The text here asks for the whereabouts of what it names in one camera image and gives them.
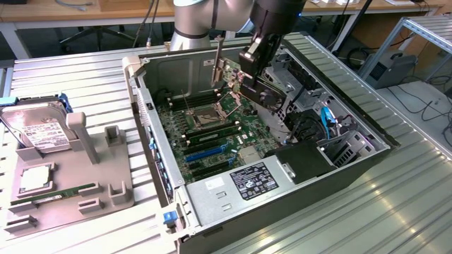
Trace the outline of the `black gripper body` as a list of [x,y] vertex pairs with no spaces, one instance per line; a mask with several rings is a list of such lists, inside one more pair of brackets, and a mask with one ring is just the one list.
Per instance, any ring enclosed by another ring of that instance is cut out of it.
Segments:
[[291,33],[301,15],[307,0],[256,0],[251,11],[251,22],[257,35]]

